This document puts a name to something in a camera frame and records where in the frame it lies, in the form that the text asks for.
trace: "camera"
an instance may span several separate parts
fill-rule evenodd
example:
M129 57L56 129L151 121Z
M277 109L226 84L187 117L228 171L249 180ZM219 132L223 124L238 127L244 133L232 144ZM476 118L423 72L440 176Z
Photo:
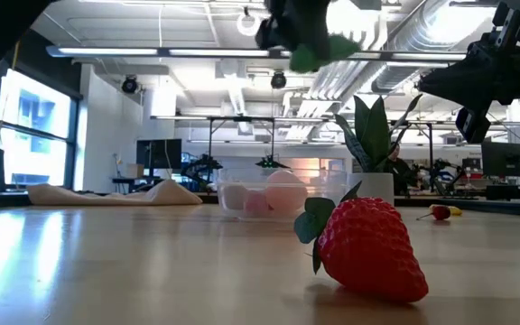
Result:
M126 94L136 94L140 90L140 85L137 83L137 76L125 76L124 83L122 83L122 91Z
M282 89L286 87L286 77L284 76L283 71L274 72L272 80L270 81L270 86L272 86L272 89Z

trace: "person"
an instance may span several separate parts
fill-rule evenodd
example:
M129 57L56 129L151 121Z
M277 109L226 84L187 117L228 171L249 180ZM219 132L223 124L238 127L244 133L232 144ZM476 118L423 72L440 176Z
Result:
M417 172L411 170L404 160L398 158L400 151L400 145L396 144L395 150L386 159L385 172L393 174L395 195L406 195L408 193L408 185L417 185Z

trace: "pink ball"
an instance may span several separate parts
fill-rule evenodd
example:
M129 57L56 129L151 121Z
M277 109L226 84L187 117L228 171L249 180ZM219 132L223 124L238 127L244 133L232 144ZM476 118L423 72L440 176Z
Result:
M278 171L268 177L269 184L298 184L299 186L272 186L266 189L266 200L275 211L294 212L302 208L308 197L304 183L293 173Z
M265 194L261 191L249 190L244 200L244 211L255 215L268 213L270 207L266 202Z

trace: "window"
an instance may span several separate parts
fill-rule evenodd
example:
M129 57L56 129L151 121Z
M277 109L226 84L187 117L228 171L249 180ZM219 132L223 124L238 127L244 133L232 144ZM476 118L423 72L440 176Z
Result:
M63 185L67 144L62 141L2 129L0 148L5 150L5 183Z
M2 188L72 185L76 108L73 98L17 71L0 78Z
M71 98L23 74L8 70L2 79L0 119L63 138L70 127Z

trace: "potted plant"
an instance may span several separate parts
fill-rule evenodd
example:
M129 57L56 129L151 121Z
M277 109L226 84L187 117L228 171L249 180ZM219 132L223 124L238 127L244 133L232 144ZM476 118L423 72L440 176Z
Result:
M362 99L354 96L354 132L344 117L335 115L336 123L344 132L346 146L363 171L348 174L349 186L361 182L358 191L361 196L381 198L390 204L395 204L393 174L384 172L385 162L410 125L406 125L400 131L393 144L391 144L391 137L396 129L404 125L406 117L416 108L421 96L413 99L403 116L390 128L386 119L385 101L381 97L371 108L368 108Z

